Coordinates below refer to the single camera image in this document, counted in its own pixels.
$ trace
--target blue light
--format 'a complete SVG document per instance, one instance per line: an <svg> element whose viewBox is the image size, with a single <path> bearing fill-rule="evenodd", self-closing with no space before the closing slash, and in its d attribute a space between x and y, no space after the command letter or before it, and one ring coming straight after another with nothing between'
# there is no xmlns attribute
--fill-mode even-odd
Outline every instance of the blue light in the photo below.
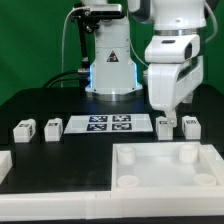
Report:
<svg viewBox="0 0 224 224"><path fill-rule="evenodd" d="M138 86L138 69L137 65L135 64L135 86Z"/></svg>
<svg viewBox="0 0 224 224"><path fill-rule="evenodd" d="M89 72L90 72L90 84L89 84L89 87L92 89L93 88L93 66L91 65L90 68L89 68Z"/></svg>

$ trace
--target black table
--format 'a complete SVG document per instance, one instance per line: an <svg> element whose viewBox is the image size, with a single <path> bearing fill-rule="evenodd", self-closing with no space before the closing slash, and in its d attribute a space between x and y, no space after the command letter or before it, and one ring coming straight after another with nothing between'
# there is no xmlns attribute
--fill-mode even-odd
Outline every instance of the black table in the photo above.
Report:
<svg viewBox="0 0 224 224"><path fill-rule="evenodd" d="M20 91L0 107L0 150L10 150L13 157L13 168L0 185L0 194L110 191L112 145L158 142L155 132L63 135L58 143L46 143L44 127L49 119L56 117L63 119L65 127L71 115L129 113L149 113L154 130L156 117L164 115L152 110L147 96L124 102L102 102L87 99L79 88ZM224 96L221 93L203 85L195 91L191 105L178 106L177 115L179 125L174 129L173 141L186 141L181 118L196 116L202 125L201 144L213 144L224 156ZM29 144L15 144L13 128L20 120L30 118L37 122L37 133ZM88 222L223 223L224 217L72 221Z"/></svg>

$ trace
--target white cube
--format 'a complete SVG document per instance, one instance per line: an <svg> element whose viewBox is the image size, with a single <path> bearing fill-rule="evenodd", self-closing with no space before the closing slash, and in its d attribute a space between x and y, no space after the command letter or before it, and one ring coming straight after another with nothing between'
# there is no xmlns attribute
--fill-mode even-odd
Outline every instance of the white cube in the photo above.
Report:
<svg viewBox="0 0 224 224"><path fill-rule="evenodd" d="M156 132L159 140L173 140L173 127L168 125L167 118L156 118Z"/></svg>
<svg viewBox="0 0 224 224"><path fill-rule="evenodd" d="M46 142L60 141L62 132L63 132L62 119L55 118L49 120L44 128L45 141Z"/></svg>
<svg viewBox="0 0 224 224"><path fill-rule="evenodd" d="M22 120L13 129L15 143L28 143L36 133L36 122L33 119Z"/></svg>
<svg viewBox="0 0 224 224"><path fill-rule="evenodd" d="M201 139L201 125L196 117L183 117L182 130L187 140Z"/></svg>
<svg viewBox="0 0 224 224"><path fill-rule="evenodd" d="M10 151L0 151L0 184L12 167L12 157Z"/></svg>

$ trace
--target black sticker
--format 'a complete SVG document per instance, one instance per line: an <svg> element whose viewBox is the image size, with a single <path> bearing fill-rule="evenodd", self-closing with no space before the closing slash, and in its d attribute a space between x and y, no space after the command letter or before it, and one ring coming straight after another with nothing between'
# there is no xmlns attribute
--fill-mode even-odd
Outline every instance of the black sticker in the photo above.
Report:
<svg viewBox="0 0 224 224"><path fill-rule="evenodd" d="M114 51L111 52L109 58L107 59L107 62L119 62L117 55Z"/></svg>
<svg viewBox="0 0 224 224"><path fill-rule="evenodd" d="M89 122L100 123L100 122L107 122L107 120L108 116L91 116Z"/></svg>
<svg viewBox="0 0 224 224"><path fill-rule="evenodd" d="M29 124L20 124L19 127L20 128L27 128L29 126Z"/></svg>
<svg viewBox="0 0 224 224"><path fill-rule="evenodd" d="M167 121L160 121L159 123L162 124L162 125L168 124Z"/></svg>
<svg viewBox="0 0 224 224"><path fill-rule="evenodd" d="M124 124L113 124L112 125L113 131L131 131L132 125L131 123L124 123Z"/></svg>
<svg viewBox="0 0 224 224"><path fill-rule="evenodd" d="M130 121L131 121L130 115L113 116L113 122L130 122Z"/></svg>
<svg viewBox="0 0 224 224"><path fill-rule="evenodd" d="M194 120L188 120L188 121L186 121L186 123L187 123L187 124L197 124L197 122L194 121Z"/></svg>
<svg viewBox="0 0 224 224"><path fill-rule="evenodd" d="M32 128L32 126L30 126L30 136L32 136L33 135L33 128Z"/></svg>
<svg viewBox="0 0 224 224"><path fill-rule="evenodd" d="M49 123L48 126L50 126L50 127L56 127L56 126L58 126L58 123Z"/></svg>
<svg viewBox="0 0 224 224"><path fill-rule="evenodd" d="M87 131L106 131L107 124L89 124Z"/></svg>

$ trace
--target cable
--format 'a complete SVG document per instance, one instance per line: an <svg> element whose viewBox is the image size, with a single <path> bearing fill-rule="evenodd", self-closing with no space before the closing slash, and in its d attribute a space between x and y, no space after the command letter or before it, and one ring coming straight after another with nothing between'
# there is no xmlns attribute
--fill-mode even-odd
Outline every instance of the cable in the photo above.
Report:
<svg viewBox="0 0 224 224"><path fill-rule="evenodd" d="M219 28L218 28L218 23L217 23L217 20L215 18L215 15L214 15L212 9L210 8L210 6L209 6L209 4L207 2L205 2L205 7L208 10L209 15L211 16L212 23L213 23L213 27L214 27L214 32L213 32L212 36L210 36L205 41L205 43L208 43L208 42L210 42L217 35Z"/></svg>
<svg viewBox="0 0 224 224"><path fill-rule="evenodd" d="M133 52L133 54L135 55L136 59L143 65L145 65L146 67L149 67L136 53L134 47L133 47L133 44L132 44L132 40L131 40L131 37L130 37L130 46L131 46L131 50Z"/></svg>
<svg viewBox="0 0 224 224"><path fill-rule="evenodd" d="M64 53L65 53L65 36L66 36L66 28L67 28L67 23L68 23L68 19L70 18L71 14L78 11L78 10L85 10L85 9L90 9L89 6L86 7L79 7L79 8L73 8L69 14L67 15L65 22L64 22L64 27L63 27L63 34L62 34L62 50L61 50L61 72L64 72Z"/></svg>
<svg viewBox="0 0 224 224"><path fill-rule="evenodd" d="M71 70L71 71L67 71L67 72L63 72L59 75L54 76L53 78L51 78L49 81L47 81L42 88L47 88L48 85L50 85L52 82L54 82L55 80L65 77L67 75L71 75L71 74L78 74L78 70Z"/></svg>
<svg viewBox="0 0 224 224"><path fill-rule="evenodd" d="M54 82L49 85L49 88L52 88L55 84L61 83L61 82L69 82L69 81L79 81L79 80L87 80L87 78L73 78L73 79L63 79L63 80L55 80Z"/></svg>
<svg viewBox="0 0 224 224"><path fill-rule="evenodd" d="M133 52L133 54L135 55L135 57L138 59L138 61L141 63L141 64L143 64L143 65L145 65L146 67L149 67L138 55L137 55L137 53L135 52L135 49L134 49L134 47L133 47L133 45L132 45L132 41L131 41L131 50L132 50L132 52Z"/></svg>

